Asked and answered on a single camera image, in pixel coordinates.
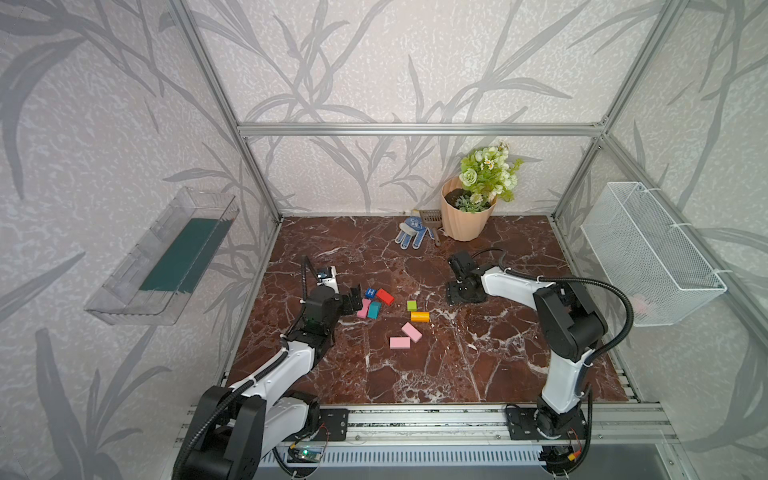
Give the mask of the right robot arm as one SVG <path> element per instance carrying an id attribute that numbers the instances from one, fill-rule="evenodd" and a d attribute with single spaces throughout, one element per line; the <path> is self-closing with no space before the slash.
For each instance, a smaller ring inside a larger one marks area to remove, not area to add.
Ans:
<path id="1" fill-rule="evenodd" d="M 618 346 L 634 326 L 630 298 L 607 282 L 583 277 L 533 277 L 504 268 L 481 265 L 460 251 L 448 259 L 455 279 L 446 284 L 448 303 L 480 304 L 499 297 L 533 309 L 550 349 L 545 386 L 529 420 L 541 438 L 558 439 L 582 420 L 582 387 L 588 369 Z M 617 297 L 624 324 L 611 340 L 602 341 L 608 326 L 587 287 L 599 287 Z"/>

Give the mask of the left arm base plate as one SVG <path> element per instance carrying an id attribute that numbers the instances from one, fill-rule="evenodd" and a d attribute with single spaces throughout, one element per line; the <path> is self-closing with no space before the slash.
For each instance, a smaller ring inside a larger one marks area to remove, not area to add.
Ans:
<path id="1" fill-rule="evenodd" d="M 298 437 L 302 440 L 319 438 L 331 442 L 345 441 L 349 415 L 350 411 L 346 408 L 313 408 Z"/>

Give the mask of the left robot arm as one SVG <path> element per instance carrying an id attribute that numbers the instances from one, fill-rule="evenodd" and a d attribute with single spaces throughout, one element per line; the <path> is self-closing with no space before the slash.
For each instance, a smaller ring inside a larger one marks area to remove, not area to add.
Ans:
<path id="1" fill-rule="evenodd" d="M 319 429 L 316 399 L 291 392 L 334 345 L 344 316 L 363 308 L 360 286 L 346 294 L 318 285 L 281 347 L 263 366 L 225 388 L 212 386 L 198 401 L 174 462 L 174 479 L 251 479 L 261 459 L 282 441 Z"/>

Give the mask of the pink block front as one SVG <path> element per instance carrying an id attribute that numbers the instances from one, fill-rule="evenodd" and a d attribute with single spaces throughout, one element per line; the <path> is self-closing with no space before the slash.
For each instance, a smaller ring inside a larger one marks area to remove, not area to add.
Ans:
<path id="1" fill-rule="evenodd" d="M 411 348 L 411 339 L 409 337 L 391 337 L 389 339 L 389 348 L 391 350 L 407 350 Z"/>

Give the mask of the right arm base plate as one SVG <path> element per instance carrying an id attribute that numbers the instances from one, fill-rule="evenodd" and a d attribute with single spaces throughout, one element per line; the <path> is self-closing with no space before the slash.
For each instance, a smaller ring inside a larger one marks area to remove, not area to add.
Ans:
<path id="1" fill-rule="evenodd" d="M 557 413 L 547 405 L 508 404 L 504 416 L 511 440 L 567 440 L 571 432 L 585 440 L 590 427 L 581 404 L 566 413 Z"/>

